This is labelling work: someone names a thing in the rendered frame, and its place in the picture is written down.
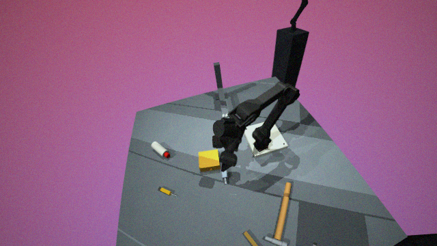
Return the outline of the white cylinder with red cap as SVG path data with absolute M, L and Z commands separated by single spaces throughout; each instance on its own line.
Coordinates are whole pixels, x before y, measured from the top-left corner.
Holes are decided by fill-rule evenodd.
M 170 157 L 169 151 L 166 150 L 162 145 L 160 145 L 157 141 L 153 142 L 151 147 L 155 149 L 162 157 Z

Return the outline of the hammer with wooden handle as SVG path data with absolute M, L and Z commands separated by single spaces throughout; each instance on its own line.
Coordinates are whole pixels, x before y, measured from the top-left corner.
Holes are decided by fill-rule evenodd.
M 274 243 L 275 245 L 279 245 L 279 246 L 287 246 L 286 242 L 281 241 L 281 235 L 283 233 L 283 225 L 285 224 L 285 216 L 287 214 L 287 206 L 288 206 L 288 202 L 289 202 L 291 185 L 292 184 L 290 182 L 287 182 L 285 184 L 283 201 L 281 203 L 281 212 L 279 213 L 279 220 L 278 220 L 278 224 L 277 224 L 274 238 L 271 238 L 269 236 L 265 236 L 265 240 L 268 240 L 271 243 Z

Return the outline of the yellow-handled screwdriver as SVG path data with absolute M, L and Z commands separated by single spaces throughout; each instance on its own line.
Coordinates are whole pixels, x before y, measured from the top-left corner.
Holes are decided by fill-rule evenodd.
M 173 195 L 170 191 L 168 191 L 168 190 L 166 190 L 166 189 L 164 189 L 162 187 L 159 187 L 158 190 L 162 191 L 163 193 L 166 193 L 167 195 Z

